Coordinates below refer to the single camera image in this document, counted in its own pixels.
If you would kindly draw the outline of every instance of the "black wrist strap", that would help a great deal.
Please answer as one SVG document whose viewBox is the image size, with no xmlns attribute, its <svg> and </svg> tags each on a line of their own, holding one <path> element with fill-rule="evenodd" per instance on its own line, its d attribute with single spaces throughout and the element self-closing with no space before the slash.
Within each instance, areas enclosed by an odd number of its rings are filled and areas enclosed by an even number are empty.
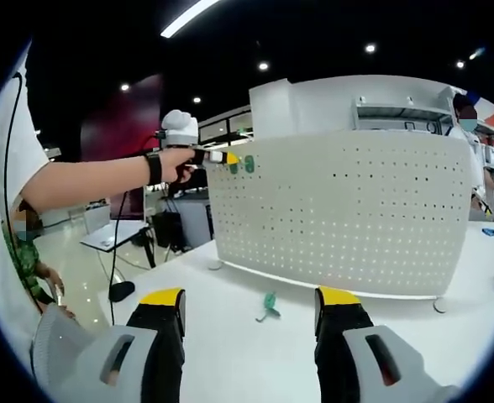
<svg viewBox="0 0 494 403">
<path fill-rule="evenodd" d="M 161 159 L 157 151 L 145 154 L 148 168 L 150 169 L 150 182 L 148 185 L 158 185 L 161 183 Z"/>
</svg>

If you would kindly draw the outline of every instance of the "white pegboard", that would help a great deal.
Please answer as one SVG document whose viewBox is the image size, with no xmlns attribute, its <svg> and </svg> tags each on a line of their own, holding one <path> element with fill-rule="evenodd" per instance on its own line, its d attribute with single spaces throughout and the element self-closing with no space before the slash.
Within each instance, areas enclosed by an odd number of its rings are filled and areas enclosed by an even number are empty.
<svg viewBox="0 0 494 403">
<path fill-rule="evenodd" d="M 231 148 L 208 169 L 219 258 L 315 285 L 440 296 L 464 242 L 466 142 L 391 131 L 340 131 Z"/>
</svg>

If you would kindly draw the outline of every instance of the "yellow tip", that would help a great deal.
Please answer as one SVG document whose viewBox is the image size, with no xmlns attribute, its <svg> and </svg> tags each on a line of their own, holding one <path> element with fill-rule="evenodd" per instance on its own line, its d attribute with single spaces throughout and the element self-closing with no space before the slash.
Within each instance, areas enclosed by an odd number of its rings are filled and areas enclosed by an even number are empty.
<svg viewBox="0 0 494 403">
<path fill-rule="evenodd" d="M 149 293 L 142 300 L 140 304 L 145 305 L 167 305 L 174 306 L 176 299 L 180 294 L 181 288 L 170 288 L 169 290 L 160 290 Z"/>
<path fill-rule="evenodd" d="M 231 164 L 238 164 L 238 163 L 239 163 L 238 157 L 236 157 L 232 153 L 227 153 L 227 164 L 231 165 Z"/>
<path fill-rule="evenodd" d="M 334 288 L 319 287 L 323 295 L 323 304 L 328 305 L 352 305 L 360 304 L 359 298 L 348 291 L 336 290 Z"/>
</svg>

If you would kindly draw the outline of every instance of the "white wall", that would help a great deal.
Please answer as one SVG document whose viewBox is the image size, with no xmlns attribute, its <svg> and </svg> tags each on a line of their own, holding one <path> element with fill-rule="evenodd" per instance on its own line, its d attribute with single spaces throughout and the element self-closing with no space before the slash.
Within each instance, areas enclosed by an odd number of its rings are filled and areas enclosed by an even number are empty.
<svg viewBox="0 0 494 403">
<path fill-rule="evenodd" d="M 440 82 L 400 76 L 344 76 L 306 81 L 293 86 L 297 133 L 354 128 L 351 105 L 364 97 L 367 103 L 438 107 Z"/>
<path fill-rule="evenodd" d="M 288 80 L 249 90 L 255 139 L 285 137 L 296 132 L 291 91 L 292 84 Z"/>
<path fill-rule="evenodd" d="M 411 97 L 418 107 L 447 109 L 439 94 L 449 85 L 403 76 L 342 76 L 290 84 L 274 81 L 250 90 L 255 139 L 320 133 L 355 128 L 352 104 L 406 105 Z M 494 111 L 494 104 L 479 101 L 479 118 Z"/>
</svg>

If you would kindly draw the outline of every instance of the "black cable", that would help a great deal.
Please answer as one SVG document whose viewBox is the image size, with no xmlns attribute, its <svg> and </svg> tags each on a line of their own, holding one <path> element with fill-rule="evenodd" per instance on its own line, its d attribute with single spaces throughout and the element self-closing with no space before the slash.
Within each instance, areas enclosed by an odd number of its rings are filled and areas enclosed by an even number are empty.
<svg viewBox="0 0 494 403">
<path fill-rule="evenodd" d="M 116 269 L 116 249 L 117 249 L 117 239 L 118 239 L 118 225 L 120 224 L 120 218 L 122 217 L 122 209 L 124 208 L 124 203 L 126 201 L 126 196 L 128 192 L 123 193 L 122 203 L 120 203 L 120 210 L 118 210 L 118 218 L 116 220 L 116 225 L 114 226 L 114 251 L 113 251 L 113 267 L 111 268 L 111 277 L 109 278 L 109 304 L 111 306 L 111 323 L 114 326 L 114 309 L 113 302 L 111 301 L 111 287 L 113 286 L 114 269 Z"/>
<path fill-rule="evenodd" d="M 21 260 L 19 259 L 18 255 L 18 250 L 16 248 L 15 244 L 15 239 L 13 239 L 13 232 L 12 232 L 12 224 L 10 222 L 10 211 L 8 209 L 8 150 L 10 147 L 10 139 L 12 138 L 12 127 L 13 127 L 13 120 L 15 119 L 15 112 L 18 108 L 18 102 L 19 102 L 19 96 L 21 95 L 21 87 L 23 86 L 23 77 L 19 72 L 15 73 L 12 78 L 18 78 L 19 79 L 19 87 L 18 87 L 18 95 L 15 97 L 15 103 L 13 105 L 13 110 L 12 110 L 12 117 L 10 118 L 10 125 L 8 126 L 8 136 L 6 139 L 6 149 L 4 150 L 4 177 L 3 177 L 3 187 L 4 187 L 4 212 L 6 214 L 6 224 L 8 225 L 8 236 L 10 237 L 10 243 L 12 244 L 12 249 L 13 249 L 13 256 L 17 262 L 16 264 L 16 271 L 18 272 L 19 279 L 21 279 L 21 282 L 23 283 L 25 289 L 27 292 L 30 294 L 30 297 L 32 298 L 32 301 L 36 305 L 36 307 L 39 310 L 39 313 L 44 313 L 42 311 L 42 308 L 39 306 L 38 300 L 36 300 L 36 297 L 32 293 L 32 290 L 30 289 L 29 282 L 27 281 L 27 278 L 24 276 L 23 272 L 23 263 L 21 263 Z"/>
</svg>

